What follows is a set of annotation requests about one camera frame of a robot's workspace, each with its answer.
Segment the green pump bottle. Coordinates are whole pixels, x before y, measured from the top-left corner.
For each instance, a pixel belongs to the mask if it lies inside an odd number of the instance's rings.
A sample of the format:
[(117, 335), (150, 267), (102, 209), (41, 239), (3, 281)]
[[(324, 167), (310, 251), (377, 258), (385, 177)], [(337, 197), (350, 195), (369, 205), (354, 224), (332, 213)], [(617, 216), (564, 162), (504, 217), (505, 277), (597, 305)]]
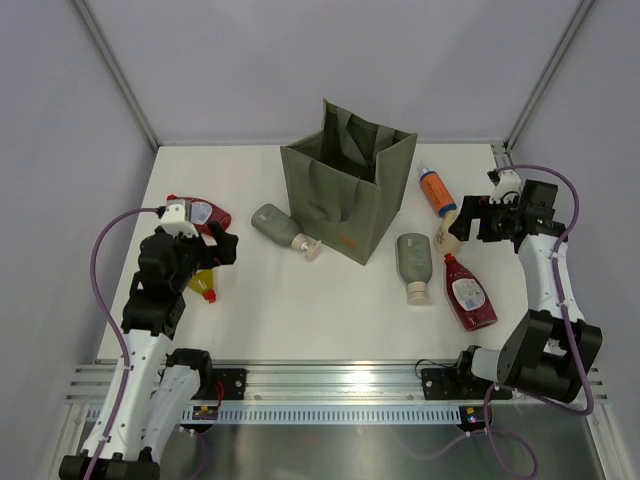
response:
[(315, 260), (320, 254), (322, 242), (307, 237), (296, 221), (271, 203), (256, 210), (251, 225), (277, 245), (301, 252), (307, 261)]

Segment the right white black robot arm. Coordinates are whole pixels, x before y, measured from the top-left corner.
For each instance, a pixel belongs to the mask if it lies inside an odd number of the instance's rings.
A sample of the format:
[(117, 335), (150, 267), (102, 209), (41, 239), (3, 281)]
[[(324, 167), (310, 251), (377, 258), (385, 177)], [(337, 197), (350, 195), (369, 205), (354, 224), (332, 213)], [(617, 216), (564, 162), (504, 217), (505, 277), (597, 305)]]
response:
[(572, 292), (569, 228), (554, 219), (558, 188), (513, 172), (490, 178), (492, 193), (465, 196), (449, 231), (466, 241), (478, 221), (479, 240), (510, 241), (525, 274), (528, 309), (501, 348), (472, 345), (460, 353), (454, 388), (474, 397), (492, 382), (550, 404), (570, 404), (580, 393), (591, 400), (587, 374), (602, 331), (586, 323)]

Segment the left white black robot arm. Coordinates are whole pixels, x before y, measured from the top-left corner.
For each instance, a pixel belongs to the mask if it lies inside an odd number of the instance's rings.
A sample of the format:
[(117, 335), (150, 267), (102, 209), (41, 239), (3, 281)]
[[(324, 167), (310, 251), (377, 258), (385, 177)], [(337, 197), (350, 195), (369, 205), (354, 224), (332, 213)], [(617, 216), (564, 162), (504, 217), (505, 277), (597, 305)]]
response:
[(237, 258), (237, 236), (216, 222), (208, 227), (213, 245), (192, 224), (164, 223), (141, 242), (138, 270), (116, 329), (122, 350), (118, 371), (79, 454), (62, 459), (60, 478), (159, 478), (164, 448), (187, 403), (213, 391), (209, 352), (172, 347), (191, 279)]

